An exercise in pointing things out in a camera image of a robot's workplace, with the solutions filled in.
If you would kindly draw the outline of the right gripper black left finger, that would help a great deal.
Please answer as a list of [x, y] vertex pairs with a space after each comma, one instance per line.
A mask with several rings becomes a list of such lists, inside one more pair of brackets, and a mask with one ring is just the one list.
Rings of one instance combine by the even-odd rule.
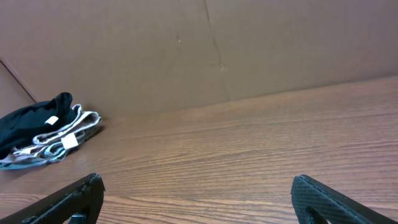
[[55, 193], [1, 219], [1, 223], [95, 224], [104, 201], [105, 187], [100, 175], [92, 173]]

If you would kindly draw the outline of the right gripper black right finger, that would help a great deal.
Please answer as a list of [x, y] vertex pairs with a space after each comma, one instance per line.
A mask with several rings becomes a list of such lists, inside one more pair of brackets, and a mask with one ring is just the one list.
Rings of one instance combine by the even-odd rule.
[[300, 224], [397, 224], [307, 175], [294, 178], [290, 193]]

